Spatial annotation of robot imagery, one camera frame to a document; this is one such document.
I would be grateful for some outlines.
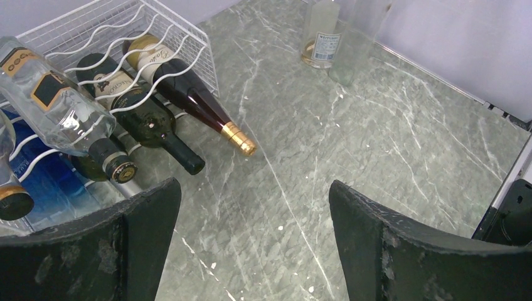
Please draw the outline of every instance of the red wine bottle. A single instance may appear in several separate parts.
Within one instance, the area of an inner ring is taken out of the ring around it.
[[[103,57],[101,53],[92,53],[82,58],[78,67],[92,66]],[[76,71],[76,76],[80,82],[99,80],[112,73],[117,67],[116,61],[106,58],[99,66]],[[84,87],[93,97],[99,97],[123,92],[132,82],[131,76],[124,69],[120,69],[108,80],[86,84]],[[124,108],[141,101],[146,95],[147,91],[135,84],[122,96],[104,98],[100,104],[107,110]],[[174,115],[155,97],[148,98],[141,106],[133,110],[117,112],[114,115],[117,122],[130,133],[133,139],[146,147],[162,147],[190,174],[197,174],[205,167],[205,161],[175,134]]]
[[[136,36],[139,33],[141,32],[136,31],[129,36]],[[159,38],[151,34],[145,34],[134,41],[125,41],[122,46],[122,52],[126,54],[131,50],[144,50],[155,46],[158,42]],[[167,59],[174,52],[161,44],[153,50],[129,55],[127,62],[138,71],[148,63]],[[145,81],[153,84],[164,75],[178,73],[188,67],[187,63],[175,57],[165,63],[156,63],[148,66],[141,72],[141,76]],[[245,155],[250,156],[257,150],[255,143],[229,118],[216,98],[193,70],[189,70],[177,77],[165,78],[156,88],[164,98],[219,132],[235,144]]]

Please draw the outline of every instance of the clear glass bottle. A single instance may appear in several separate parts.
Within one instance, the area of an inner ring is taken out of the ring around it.
[[[12,36],[0,38],[0,92],[46,145],[90,155],[117,182],[134,177],[136,165],[109,140],[115,118]]]
[[[358,72],[365,70],[370,49],[375,41],[392,0],[356,0],[349,24],[329,69],[329,77],[344,86],[353,83]]]
[[[6,115],[11,119],[17,117],[9,112]],[[13,124],[13,127],[17,144],[34,134],[22,120]],[[40,139],[26,143],[9,163],[15,175],[22,176],[31,161],[49,149]],[[35,206],[26,215],[26,220],[35,231],[71,221],[101,208],[100,203],[59,158],[58,153],[40,160],[22,182],[22,186],[35,201]]]
[[[345,24],[340,21],[344,19],[341,10],[349,9],[350,2],[353,0],[309,0],[301,41],[303,62],[317,69],[331,67]]]
[[[9,156],[15,147],[15,130],[0,110],[0,219],[14,221],[33,209],[33,199],[20,185],[9,166]]]

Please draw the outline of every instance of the white wire rack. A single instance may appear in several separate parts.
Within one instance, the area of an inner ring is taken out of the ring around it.
[[[209,38],[202,30],[171,11],[158,0],[95,0],[27,31],[17,36],[17,38],[32,50],[43,55],[53,66],[63,70],[78,85],[97,82],[78,83],[76,81],[75,71],[77,69],[75,67],[84,56],[90,53],[104,53],[106,57],[110,56],[116,62],[119,62],[119,67],[112,74],[117,72],[120,67],[125,68],[129,73],[136,76],[135,84],[140,80],[140,75],[125,62],[125,58],[133,52],[139,52],[139,50],[130,51],[122,55],[123,42],[125,40],[134,40],[142,35],[126,38],[133,31],[142,31],[142,34],[150,32],[150,34],[157,36],[161,39],[160,43],[164,43],[175,51],[174,55],[168,60],[178,56],[190,67],[183,72],[165,75],[158,79],[151,87],[148,95],[139,103],[131,107],[115,109],[111,111],[112,113],[132,110],[142,105],[154,93],[157,84],[162,79],[178,76],[190,69],[198,74],[213,94],[219,94]],[[99,63],[91,66],[91,68],[96,67]],[[118,97],[127,91],[108,97]],[[12,106],[1,93],[0,108],[14,112]],[[177,114],[176,118],[183,115],[186,114]],[[38,138],[38,136],[32,135],[17,145],[10,159],[12,160],[17,156],[25,143],[35,138]],[[136,145],[129,149],[128,152],[131,153],[138,147],[140,146]],[[40,159],[54,152],[57,152],[57,150],[48,150],[36,157],[19,180],[24,181]],[[27,224],[27,222],[24,224],[23,220],[16,221],[16,223],[0,221],[0,226],[8,226],[8,228],[18,231],[19,227],[17,226],[19,225],[17,223],[21,223],[21,228],[24,228]]]

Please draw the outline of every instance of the wine bottle label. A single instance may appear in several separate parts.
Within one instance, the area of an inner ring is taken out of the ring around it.
[[[154,44],[149,44],[145,46],[143,49],[147,49],[149,47],[155,46]],[[163,60],[167,60],[171,55],[174,54],[175,51],[170,50],[170,48],[159,45],[155,49],[150,51],[141,52],[139,54],[139,63],[137,64],[137,70],[140,70],[143,66],[149,64],[149,63],[157,63]],[[153,75],[155,74],[155,71],[161,66],[161,64],[153,64],[146,67],[141,72],[141,76],[145,81],[149,83],[153,83]]]
[[[9,76],[13,77],[24,64],[29,60],[35,60],[38,57],[24,47],[13,48],[8,55],[0,62],[2,70]]]
[[[98,74],[94,77],[94,80],[99,80],[106,76],[107,74]],[[129,77],[128,74],[123,71],[118,71],[108,80],[94,84],[95,95],[96,97],[99,97],[103,95],[113,95],[123,92],[125,89],[127,89],[127,87],[131,85],[132,82],[133,79]],[[134,105],[138,101],[142,100],[144,96],[144,90],[138,84],[135,83],[127,93],[115,98],[103,98],[101,99],[100,104],[103,105],[107,110],[113,110],[115,108],[125,108]]]
[[[59,96],[68,89],[72,88],[55,72],[50,71],[41,76],[30,97],[46,112],[53,106]]]
[[[312,59],[318,61],[332,61],[342,34],[316,34],[316,44],[312,52]]]

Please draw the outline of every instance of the liquor bottle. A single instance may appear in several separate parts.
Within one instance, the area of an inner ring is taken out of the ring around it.
[[[139,33],[134,32],[129,36],[136,36]],[[125,41],[122,46],[122,52],[126,54],[131,50],[152,48],[158,42],[159,38],[151,34],[146,34],[134,41]],[[135,70],[140,70],[148,63],[167,59],[174,52],[164,44],[160,44],[151,51],[137,52],[129,55],[127,62]],[[141,72],[141,76],[145,81],[153,84],[164,75],[181,72],[188,67],[183,60],[173,58],[165,63],[156,63],[148,66]],[[189,70],[185,74],[177,77],[165,78],[156,88],[164,98],[219,132],[235,144],[245,155],[250,156],[257,150],[255,143],[231,121],[216,98],[193,70]]]
[[[34,134],[22,120],[14,123],[13,127],[17,144]],[[35,157],[49,149],[40,139],[27,142],[9,163],[15,175],[22,176]],[[101,208],[100,203],[85,189],[58,153],[42,158],[22,182],[22,186],[35,201],[35,206],[26,215],[26,220],[34,231],[71,221]]]
[[[94,65],[104,57],[101,53],[85,56],[78,63],[78,68]],[[106,58],[99,66],[89,70],[76,71],[80,82],[99,80],[112,73],[118,64],[112,58]],[[108,80],[86,84],[84,87],[93,97],[112,95],[123,92],[131,85],[133,79],[120,69]],[[107,110],[124,108],[136,104],[147,95],[147,91],[134,85],[128,92],[119,97],[103,98],[99,102]],[[176,119],[155,97],[148,98],[141,106],[126,112],[115,113],[117,122],[129,132],[131,137],[145,147],[162,147],[174,157],[190,174],[199,173],[205,167],[205,161],[191,150],[174,132]]]
[[[27,215],[33,199],[20,185],[9,166],[15,147],[15,131],[8,117],[0,111],[0,219],[14,221]]]
[[[375,43],[393,0],[356,0],[346,29],[342,32],[342,41],[334,55],[329,69],[329,77],[344,86],[364,76],[370,60],[370,50]]]
[[[109,140],[114,117],[14,37],[0,38],[0,92],[46,145],[90,155],[117,182],[134,177],[135,164]]]
[[[330,68],[345,22],[339,21],[342,5],[335,0],[309,0],[301,41],[301,60],[317,69]]]
[[[110,137],[110,139],[117,145],[119,149],[125,151],[124,145],[113,135]],[[95,182],[109,181],[118,190],[118,192],[128,199],[142,192],[142,188],[136,183],[135,179],[123,184],[109,179],[101,170],[101,168],[99,168],[98,164],[89,156],[75,157],[67,155],[67,158],[72,166],[80,173],[80,175]]]

